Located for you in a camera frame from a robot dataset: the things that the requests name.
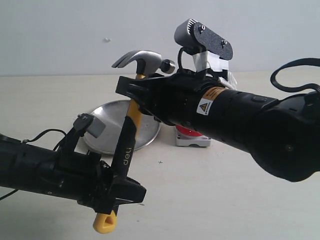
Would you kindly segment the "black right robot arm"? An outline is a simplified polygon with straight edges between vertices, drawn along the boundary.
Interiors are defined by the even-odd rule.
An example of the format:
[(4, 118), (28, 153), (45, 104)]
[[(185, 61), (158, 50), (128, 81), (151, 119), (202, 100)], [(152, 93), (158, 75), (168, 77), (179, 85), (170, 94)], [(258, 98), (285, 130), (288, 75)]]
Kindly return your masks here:
[(140, 80), (120, 76), (115, 91), (166, 125), (187, 128), (249, 153), (275, 177), (300, 182), (320, 170), (316, 92), (279, 100), (185, 73)]

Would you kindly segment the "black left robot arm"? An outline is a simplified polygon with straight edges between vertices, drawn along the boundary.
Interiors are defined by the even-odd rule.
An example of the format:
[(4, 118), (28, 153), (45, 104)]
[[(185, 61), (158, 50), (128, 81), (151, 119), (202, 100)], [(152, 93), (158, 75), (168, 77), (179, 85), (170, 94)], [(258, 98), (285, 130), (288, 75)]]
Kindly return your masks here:
[(7, 136), (0, 138), (0, 185), (74, 200), (102, 214), (141, 203), (147, 192), (139, 182), (117, 176), (98, 153), (64, 156)]

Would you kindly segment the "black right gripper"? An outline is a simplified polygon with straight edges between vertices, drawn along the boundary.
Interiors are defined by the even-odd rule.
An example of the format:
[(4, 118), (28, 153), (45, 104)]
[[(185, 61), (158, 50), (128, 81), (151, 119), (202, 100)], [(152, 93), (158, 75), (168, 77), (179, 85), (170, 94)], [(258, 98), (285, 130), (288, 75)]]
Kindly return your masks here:
[(118, 78), (115, 92), (138, 104), (138, 110), (162, 123), (178, 125), (199, 133), (221, 133), (225, 130), (223, 110), (207, 91), (225, 90), (212, 76), (175, 73), (172, 76)]

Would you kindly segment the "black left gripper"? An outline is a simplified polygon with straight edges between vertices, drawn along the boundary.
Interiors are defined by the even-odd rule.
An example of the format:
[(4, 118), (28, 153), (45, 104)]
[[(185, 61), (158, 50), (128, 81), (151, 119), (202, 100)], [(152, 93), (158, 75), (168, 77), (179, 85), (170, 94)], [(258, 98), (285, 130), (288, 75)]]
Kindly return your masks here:
[(48, 195), (75, 200), (96, 213), (110, 213), (116, 206), (142, 203), (145, 198), (144, 186), (114, 173), (97, 153), (49, 153)]

